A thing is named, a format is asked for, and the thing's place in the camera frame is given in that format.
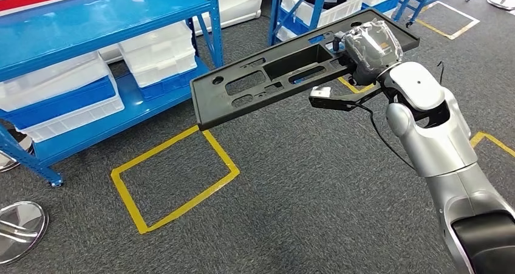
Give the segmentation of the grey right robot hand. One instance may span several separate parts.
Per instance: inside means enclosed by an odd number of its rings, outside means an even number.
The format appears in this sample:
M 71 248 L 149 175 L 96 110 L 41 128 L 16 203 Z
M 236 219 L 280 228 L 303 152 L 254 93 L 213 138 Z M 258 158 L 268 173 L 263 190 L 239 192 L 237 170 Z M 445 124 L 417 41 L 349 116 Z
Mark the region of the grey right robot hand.
M 384 20 L 373 19 L 347 32 L 336 32 L 333 52 L 341 46 L 356 65 L 350 77 L 354 86 L 374 84 L 381 73 L 403 59 L 401 44 Z

